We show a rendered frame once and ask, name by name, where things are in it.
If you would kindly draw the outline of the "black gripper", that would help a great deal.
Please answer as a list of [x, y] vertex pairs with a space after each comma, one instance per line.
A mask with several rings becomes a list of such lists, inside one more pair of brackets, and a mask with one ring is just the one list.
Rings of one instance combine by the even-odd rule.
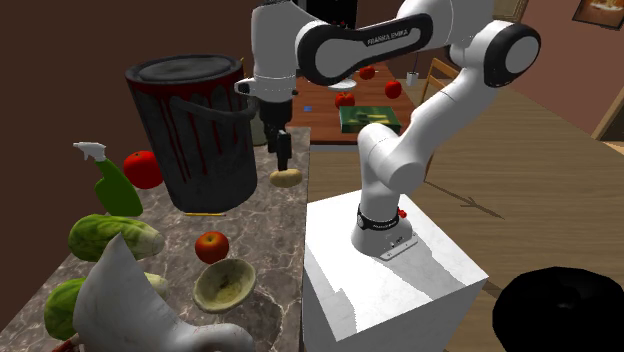
[[292, 120], [293, 102], [267, 102], [259, 100], [259, 117], [264, 125], [269, 153], [277, 151], [278, 170], [288, 169], [288, 160], [292, 158], [291, 134], [285, 125]]

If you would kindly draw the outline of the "brown potato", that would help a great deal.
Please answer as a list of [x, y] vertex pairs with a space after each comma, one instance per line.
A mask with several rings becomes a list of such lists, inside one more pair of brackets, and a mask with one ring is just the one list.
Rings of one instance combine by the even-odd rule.
[[300, 184], [303, 174], [298, 169], [276, 170], [269, 176], [272, 185], [279, 188], [290, 188]]

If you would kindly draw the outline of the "brown dining table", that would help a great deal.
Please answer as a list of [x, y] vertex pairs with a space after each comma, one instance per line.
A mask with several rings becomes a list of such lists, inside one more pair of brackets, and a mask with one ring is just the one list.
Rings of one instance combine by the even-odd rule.
[[[388, 99], [385, 85], [394, 80], [385, 63], [376, 64], [375, 76], [370, 80], [362, 80], [356, 73], [353, 79], [357, 82], [352, 90], [357, 106], [390, 106], [401, 123], [403, 133], [410, 123], [410, 114], [420, 102], [423, 79], [417, 79], [412, 86], [406, 86], [405, 79], [399, 79], [402, 93], [396, 99]], [[293, 118], [288, 127], [310, 127], [310, 141], [316, 145], [355, 144], [357, 135], [341, 132], [339, 110], [335, 106], [337, 92], [327, 87], [318, 86], [299, 77], [296, 82], [298, 95], [293, 98]]]

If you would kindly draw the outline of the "black bucket with red drips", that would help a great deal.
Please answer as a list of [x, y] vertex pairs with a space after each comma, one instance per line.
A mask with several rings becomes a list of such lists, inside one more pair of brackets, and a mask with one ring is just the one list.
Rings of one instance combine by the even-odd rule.
[[159, 58], [125, 72], [171, 201], [183, 212], [225, 212], [256, 190], [257, 106], [233, 89], [243, 77], [240, 60], [216, 54]]

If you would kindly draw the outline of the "red apple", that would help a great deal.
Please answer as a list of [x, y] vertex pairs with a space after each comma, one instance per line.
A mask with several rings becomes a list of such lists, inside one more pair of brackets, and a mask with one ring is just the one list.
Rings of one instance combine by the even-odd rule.
[[213, 264], [227, 257], [229, 240], [221, 232], [206, 232], [196, 240], [194, 249], [202, 262]]

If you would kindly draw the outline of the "red tomato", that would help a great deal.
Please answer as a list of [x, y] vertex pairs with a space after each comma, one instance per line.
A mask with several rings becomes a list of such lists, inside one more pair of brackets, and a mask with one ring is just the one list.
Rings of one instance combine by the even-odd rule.
[[128, 180], [140, 189], [151, 189], [163, 182], [156, 157], [151, 151], [130, 154], [124, 160], [123, 171]]

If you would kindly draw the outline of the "beige bowl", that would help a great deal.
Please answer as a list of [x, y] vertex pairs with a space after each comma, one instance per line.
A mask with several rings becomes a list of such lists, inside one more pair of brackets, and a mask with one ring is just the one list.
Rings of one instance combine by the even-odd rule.
[[210, 314], [227, 312], [253, 292], [255, 268], [243, 259], [226, 258], [209, 265], [195, 281], [192, 298], [200, 310]]

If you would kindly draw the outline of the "green spray bottle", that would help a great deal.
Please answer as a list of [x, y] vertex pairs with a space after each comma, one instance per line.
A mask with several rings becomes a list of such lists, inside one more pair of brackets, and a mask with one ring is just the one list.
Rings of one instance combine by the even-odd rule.
[[94, 159], [102, 178], [94, 191], [105, 210], [112, 216], [138, 217], [143, 213], [140, 198], [124, 173], [105, 155], [106, 146], [97, 142], [75, 142], [84, 159]]

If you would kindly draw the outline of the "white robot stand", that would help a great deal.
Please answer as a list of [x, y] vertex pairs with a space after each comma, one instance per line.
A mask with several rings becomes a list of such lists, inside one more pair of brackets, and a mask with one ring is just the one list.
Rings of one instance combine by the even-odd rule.
[[488, 279], [402, 196], [417, 242], [388, 261], [355, 249], [357, 191], [307, 206], [302, 294], [307, 352], [442, 352]]

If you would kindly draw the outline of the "green lettuce head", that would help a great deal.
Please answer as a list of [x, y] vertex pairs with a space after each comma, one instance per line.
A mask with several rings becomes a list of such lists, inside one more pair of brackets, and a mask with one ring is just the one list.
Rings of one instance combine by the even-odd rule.
[[160, 253], [163, 235], [150, 225], [121, 216], [91, 214], [78, 220], [70, 230], [68, 247], [77, 258], [97, 262], [108, 243], [121, 234], [137, 260]]
[[168, 281], [134, 267], [121, 271], [100, 263], [88, 276], [68, 280], [49, 295], [48, 334], [67, 340], [78, 334], [96, 352], [164, 348], [179, 319], [163, 299]]

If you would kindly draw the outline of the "black round object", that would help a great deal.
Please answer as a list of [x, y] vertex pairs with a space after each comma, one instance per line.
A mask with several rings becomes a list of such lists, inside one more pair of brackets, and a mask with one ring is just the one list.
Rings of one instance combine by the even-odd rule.
[[624, 288], [579, 268], [523, 273], [502, 289], [492, 328], [506, 352], [624, 352]]

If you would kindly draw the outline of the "framed wall picture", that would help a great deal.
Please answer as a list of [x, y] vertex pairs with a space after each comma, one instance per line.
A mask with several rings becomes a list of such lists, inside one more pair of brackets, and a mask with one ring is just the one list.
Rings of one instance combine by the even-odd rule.
[[620, 30], [624, 24], [624, 0], [581, 0], [572, 20]]

